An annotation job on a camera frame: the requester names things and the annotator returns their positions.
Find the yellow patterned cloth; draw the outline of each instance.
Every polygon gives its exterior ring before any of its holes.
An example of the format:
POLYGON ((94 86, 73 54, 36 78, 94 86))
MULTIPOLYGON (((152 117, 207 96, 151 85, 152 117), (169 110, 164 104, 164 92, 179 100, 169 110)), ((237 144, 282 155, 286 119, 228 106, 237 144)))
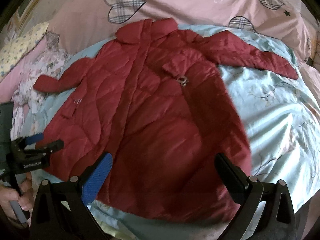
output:
POLYGON ((0 50, 0 82, 24 55, 30 52, 45 35, 49 23, 39 23, 22 37, 16 38, 0 50))

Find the pink blanket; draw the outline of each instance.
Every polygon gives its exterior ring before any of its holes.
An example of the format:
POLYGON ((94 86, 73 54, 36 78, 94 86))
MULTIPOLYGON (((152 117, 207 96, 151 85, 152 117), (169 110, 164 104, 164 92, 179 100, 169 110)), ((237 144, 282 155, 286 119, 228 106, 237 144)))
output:
POLYGON ((71 54, 113 36, 124 24, 173 17, 178 23, 223 25, 282 40, 300 61, 310 55, 301 15, 281 0, 72 0, 51 20, 71 54))

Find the metal screw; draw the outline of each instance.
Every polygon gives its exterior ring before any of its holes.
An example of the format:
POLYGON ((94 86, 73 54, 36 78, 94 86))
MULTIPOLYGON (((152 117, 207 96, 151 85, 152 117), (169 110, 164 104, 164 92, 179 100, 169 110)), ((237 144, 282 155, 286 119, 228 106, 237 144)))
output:
POLYGON ((285 181, 282 180, 282 179, 279 180, 279 184, 280 184, 281 186, 285 186, 285 185, 286 185, 285 181))
POLYGON ((43 180, 42 182, 41 182, 41 185, 42 186, 46 186, 46 185, 48 185, 49 184, 49 181, 47 180, 47 179, 45 179, 45 180, 43 180))
POLYGON ((78 176, 72 176, 71 178, 70 178, 70 181, 71 182, 77 182, 78 181, 78 176))
POLYGON ((249 180, 252 181, 252 182, 257 182, 257 181, 258 181, 258 178, 255 177, 255 176, 250 176, 250 177, 249 177, 249 180))

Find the red puffer coat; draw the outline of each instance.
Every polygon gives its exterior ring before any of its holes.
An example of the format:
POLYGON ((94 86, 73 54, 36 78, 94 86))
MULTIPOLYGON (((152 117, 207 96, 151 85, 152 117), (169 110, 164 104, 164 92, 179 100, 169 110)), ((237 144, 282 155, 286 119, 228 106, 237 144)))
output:
POLYGON ((40 76, 34 85, 48 93, 77 87, 44 131, 42 144, 65 143, 47 171, 68 180, 110 152, 103 203, 149 219, 230 220, 237 205, 214 157, 225 153, 249 175, 250 147, 216 64, 297 73, 229 31, 203 38, 173 19, 131 23, 116 37, 59 80, 40 76))

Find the blue textured pad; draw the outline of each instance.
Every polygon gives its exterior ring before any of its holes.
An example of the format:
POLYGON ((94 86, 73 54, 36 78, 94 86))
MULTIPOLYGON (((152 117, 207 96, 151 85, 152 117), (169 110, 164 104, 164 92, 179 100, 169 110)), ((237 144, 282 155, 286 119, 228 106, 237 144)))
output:
POLYGON ((26 142, 26 145, 31 145, 38 141, 43 140, 43 138, 44 138, 43 133, 37 133, 33 136, 26 137, 25 142, 26 142))
POLYGON ((88 205, 95 200, 102 184, 111 171, 112 163, 112 155, 110 153, 106 154, 97 168, 92 172, 87 182, 82 186, 81 200, 84 205, 88 205))

